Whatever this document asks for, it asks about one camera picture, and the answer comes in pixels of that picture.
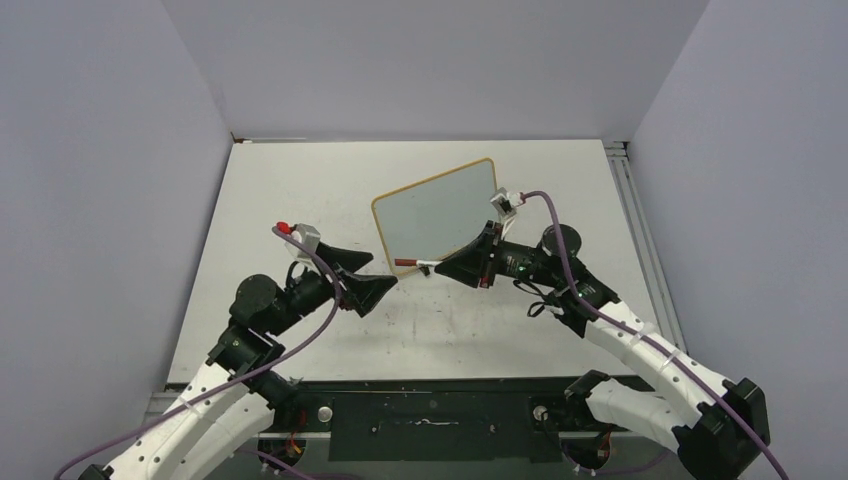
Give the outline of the yellow framed whiteboard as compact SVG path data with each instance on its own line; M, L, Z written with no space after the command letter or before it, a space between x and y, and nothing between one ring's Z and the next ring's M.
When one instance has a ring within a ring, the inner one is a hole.
M483 158L374 198L371 211L390 271L415 270L398 260L441 260L468 244L498 214L490 204L498 182Z

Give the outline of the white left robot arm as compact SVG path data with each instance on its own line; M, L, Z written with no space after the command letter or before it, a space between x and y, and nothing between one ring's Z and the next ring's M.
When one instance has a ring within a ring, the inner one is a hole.
M227 328L193 379L155 420L128 435L129 446L104 465L91 464L83 479L202 479L253 435L290 428L298 416L299 387L274 372L291 351L276 338L324 304L370 313L397 284L394 275L360 274L370 253L328 246L290 247L304 270L279 285L254 274L236 289Z

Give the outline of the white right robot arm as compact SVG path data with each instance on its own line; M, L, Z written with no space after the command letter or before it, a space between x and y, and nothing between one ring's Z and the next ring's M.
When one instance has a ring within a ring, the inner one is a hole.
M535 246L505 240L489 221L435 273L471 288L499 277L537 296L529 317L551 313L579 338L606 351L650 387L637 391L592 370L569 386L565 411L579 428L621 427L674 453L696 479L736 479L771 443L764 392L694 360L639 318L578 259L581 237L549 226Z

